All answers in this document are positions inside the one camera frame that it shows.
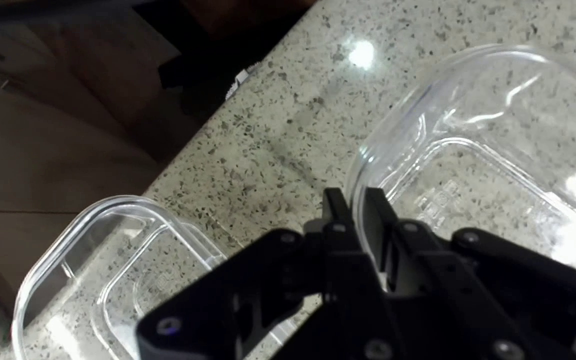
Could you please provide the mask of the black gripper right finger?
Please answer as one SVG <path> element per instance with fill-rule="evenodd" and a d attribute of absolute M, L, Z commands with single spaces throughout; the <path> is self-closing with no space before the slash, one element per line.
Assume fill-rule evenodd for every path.
<path fill-rule="evenodd" d="M 364 192 L 361 224 L 376 270 L 395 280 L 401 260 L 398 215 L 379 187 Z"/>

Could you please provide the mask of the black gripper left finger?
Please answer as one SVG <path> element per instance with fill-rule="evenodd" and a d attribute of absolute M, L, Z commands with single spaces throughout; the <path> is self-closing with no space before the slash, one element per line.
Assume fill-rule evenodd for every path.
<path fill-rule="evenodd" d="M 322 245 L 325 268 L 338 273 L 352 273 L 361 258 L 361 245 L 356 236 L 352 210 L 339 187 L 325 187 L 322 199 Z"/>

